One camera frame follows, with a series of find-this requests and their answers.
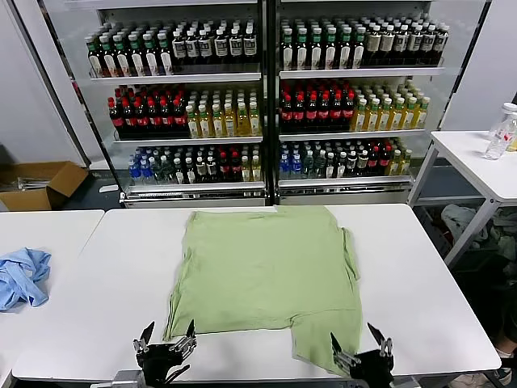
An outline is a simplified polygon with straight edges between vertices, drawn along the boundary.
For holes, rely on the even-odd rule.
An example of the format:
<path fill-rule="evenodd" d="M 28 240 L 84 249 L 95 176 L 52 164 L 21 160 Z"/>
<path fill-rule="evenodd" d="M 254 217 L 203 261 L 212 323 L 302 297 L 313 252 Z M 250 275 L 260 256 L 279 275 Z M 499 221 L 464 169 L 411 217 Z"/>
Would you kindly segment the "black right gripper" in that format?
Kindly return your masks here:
<path fill-rule="evenodd" d="M 393 340 L 391 337 L 385 337 L 371 323 L 367 323 L 367 325 L 380 350 L 371 350 L 356 356 L 349 354 L 342 350 L 334 333 L 331 332 L 330 339 L 334 363 L 344 373 L 350 374 L 352 378 L 365 381 L 370 388 L 393 387 Z"/>

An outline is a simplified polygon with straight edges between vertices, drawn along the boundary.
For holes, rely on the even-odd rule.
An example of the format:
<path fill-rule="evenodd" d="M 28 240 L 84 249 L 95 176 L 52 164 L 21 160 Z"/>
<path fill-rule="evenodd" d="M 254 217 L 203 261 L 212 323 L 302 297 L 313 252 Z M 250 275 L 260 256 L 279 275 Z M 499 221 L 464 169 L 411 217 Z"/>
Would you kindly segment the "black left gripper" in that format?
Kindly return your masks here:
<path fill-rule="evenodd" d="M 132 344 L 136 352 L 137 364 L 141 367 L 145 384 L 151 387 L 163 387 L 171 384 L 182 373 L 190 369 L 183 365 L 197 346 L 195 321 L 192 319 L 187 332 L 174 344 L 151 344 L 155 322 L 151 322 Z"/>

